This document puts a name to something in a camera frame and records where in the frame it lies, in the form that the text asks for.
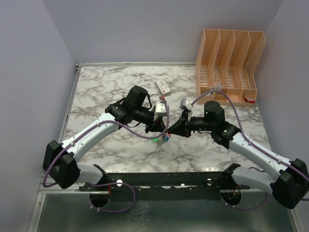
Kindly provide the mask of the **green key tag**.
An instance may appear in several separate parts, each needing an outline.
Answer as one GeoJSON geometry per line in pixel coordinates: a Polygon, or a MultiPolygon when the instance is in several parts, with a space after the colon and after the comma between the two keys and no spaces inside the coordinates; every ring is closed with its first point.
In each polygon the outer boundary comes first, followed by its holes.
{"type": "Polygon", "coordinates": [[[159,138],[154,138],[154,139],[151,139],[151,141],[155,142],[155,143],[159,143],[160,142],[160,139],[159,138]]]}

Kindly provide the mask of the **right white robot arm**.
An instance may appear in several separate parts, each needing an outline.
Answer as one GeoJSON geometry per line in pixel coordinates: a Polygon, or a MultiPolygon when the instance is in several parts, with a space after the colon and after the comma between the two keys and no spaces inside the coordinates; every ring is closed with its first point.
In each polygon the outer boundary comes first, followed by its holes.
{"type": "Polygon", "coordinates": [[[254,142],[238,127],[227,122],[225,111],[216,101],[204,105],[203,117],[190,117],[183,109],[181,117],[168,132],[190,137],[192,132],[210,132],[212,139],[226,149],[246,157],[262,171],[251,171],[238,164],[231,165],[222,176],[227,189],[237,185],[250,186],[271,194],[282,206],[293,209],[309,191],[309,173],[304,161],[282,157],[254,142]]]}

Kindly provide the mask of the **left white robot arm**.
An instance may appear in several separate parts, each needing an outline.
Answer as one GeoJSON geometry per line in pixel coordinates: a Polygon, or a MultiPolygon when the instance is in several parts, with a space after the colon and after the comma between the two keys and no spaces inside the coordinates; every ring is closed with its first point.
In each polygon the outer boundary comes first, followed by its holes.
{"type": "Polygon", "coordinates": [[[168,129],[168,123],[163,123],[159,117],[155,118],[155,111],[162,109],[169,116],[168,104],[160,96],[157,106],[147,108],[143,106],[145,99],[150,99],[148,91],[134,86],[126,97],[110,104],[96,121],[75,136],[62,142],[51,141],[46,147],[42,164],[45,171],[42,185],[45,188],[52,187],[52,184],[46,182],[51,177],[54,184],[62,189],[75,183],[85,183],[97,191],[103,190],[107,184],[106,172],[97,165],[82,165],[79,161],[98,142],[120,129],[137,135],[137,132],[128,127],[133,120],[162,136],[168,129]]]}

